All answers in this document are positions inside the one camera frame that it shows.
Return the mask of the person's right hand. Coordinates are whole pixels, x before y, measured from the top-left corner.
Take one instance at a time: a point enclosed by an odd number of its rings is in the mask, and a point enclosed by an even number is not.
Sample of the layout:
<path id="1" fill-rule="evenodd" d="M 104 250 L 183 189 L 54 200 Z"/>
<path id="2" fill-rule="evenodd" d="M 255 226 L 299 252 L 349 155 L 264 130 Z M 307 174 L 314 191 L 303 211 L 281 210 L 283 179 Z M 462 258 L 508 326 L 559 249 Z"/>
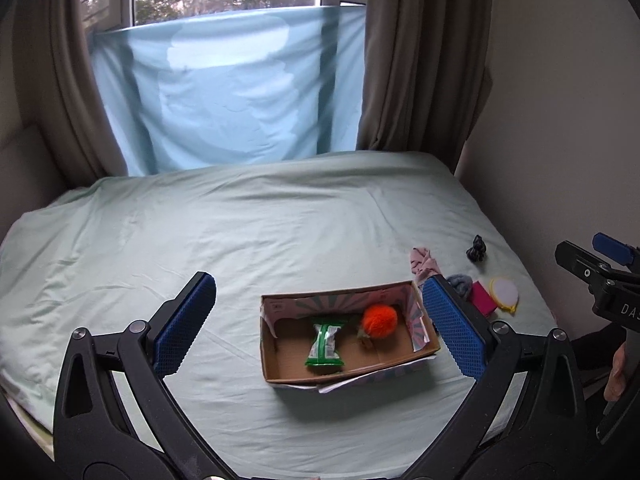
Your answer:
<path id="1" fill-rule="evenodd" d="M 614 353 L 612 370 L 608 375 L 608 381 L 603 393 L 605 400 L 608 402 L 617 402 L 624 392 L 626 386 L 625 365 L 626 344 L 622 344 Z"/>

